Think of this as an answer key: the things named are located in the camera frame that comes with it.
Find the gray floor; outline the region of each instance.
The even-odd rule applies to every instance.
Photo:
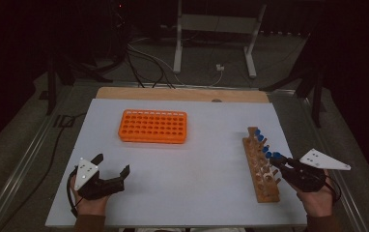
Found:
[[[244,64],[242,47],[246,43],[248,37],[237,37],[230,43],[217,46],[184,43],[182,72],[176,76],[168,67],[173,65],[174,40],[163,39],[155,42],[137,38],[130,45],[132,49],[165,62],[168,66],[163,62],[160,64],[169,81],[178,88],[257,90],[288,75],[305,40],[292,36],[260,36],[253,50],[253,59],[258,71],[255,79],[248,77]],[[159,69],[151,62],[135,57],[131,57],[131,61],[141,75],[152,80],[142,79],[148,83],[146,86],[152,86],[159,78]],[[216,64],[224,66],[218,83],[216,82],[220,78],[220,72],[215,70]],[[47,170],[61,130],[53,128],[57,115],[78,115],[86,112],[98,88],[105,86],[83,73],[76,72],[75,75],[78,78],[73,86],[59,86],[58,105],[51,116],[45,115],[47,102],[38,99],[41,91],[46,90],[46,74],[36,79],[36,94],[0,133],[0,223],[7,221],[8,216],[24,201]],[[127,64],[122,64],[105,77],[114,80],[106,86],[137,86]],[[369,166],[335,107],[329,91],[327,89],[323,91],[322,128],[317,129],[308,116],[308,100],[297,99],[293,95],[298,83],[299,81],[288,84],[282,90],[269,94],[290,149],[294,156],[299,158],[309,149],[316,148],[348,163],[353,168],[348,172],[332,172],[343,190],[343,197],[335,206],[335,213],[345,225],[345,231],[369,231]],[[41,186],[8,221],[3,231],[70,231],[69,228],[45,227],[44,222],[82,123],[83,117],[78,118],[72,128],[63,131],[52,168]],[[17,174],[19,163],[27,165],[21,165],[22,172]],[[255,231],[277,232],[302,230],[303,226],[255,228]]]

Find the table surface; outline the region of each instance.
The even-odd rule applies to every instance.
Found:
[[[184,144],[126,143],[118,135],[126,108],[187,113]],[[280,202],[258,203],[242,138],[259,127],[273,151],[291,153],[265,93],[239,90],[104,87],[92,101],[46,221],[73,226],[66,180],[80,158],[99,153],[100,177],[131,173],[126,190],[112,196],[106,225],[118,227],[245,227],[305,224],[296,193],[284,181]]]

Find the hand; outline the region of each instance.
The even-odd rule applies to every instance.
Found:
[[[326,182],[331,185],[329,178],[326,178]],[[323,186],[317,192],[303,192],[292,184],[290,186],[297,192],[297,197],[309,216],[316,218],[332,215],[332,192],[329,188]]]
[[[74,189],[76,175],[71,178],[71,190],[75,199],[75,204],[77,204],[76,209],[79,215],[97,215],[105,216],[106,213],[106,203],[110,195],[104,196],[103,198],[97,200],[87,200],[82,199],[78,192]]]

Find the wooden test tube rack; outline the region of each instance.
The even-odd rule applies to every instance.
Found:
[[[264,138],[263,141],[259,141],[255,134],[257,129],[256,127],[248,128],[249,136],[242,139],[257,201],[259,203],[278,202],[280,198],[277,184],[281,180],[279,178],[274,179],[274,175],[278,170],[271,170],[270,163],[262,152],[267,139]]]

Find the metal stand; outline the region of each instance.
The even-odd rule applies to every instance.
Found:
[[[215,16],[215,15],[196,15],[182,13],[182,0],[178,0],[178,25],[176,38],[175,61],[173,64],[173,72],[180,73],[182,65],[182,30],[212,31],[212,32],[230,32],[251,34],[251,41],[244,48],[245,63],[248,68],[248,75],[251,78],[257,76],[254,67],[251,52],[259,34],[260,25],[266,10],[265,4],[255,18],[249,17],[231,17],[231,16]]]

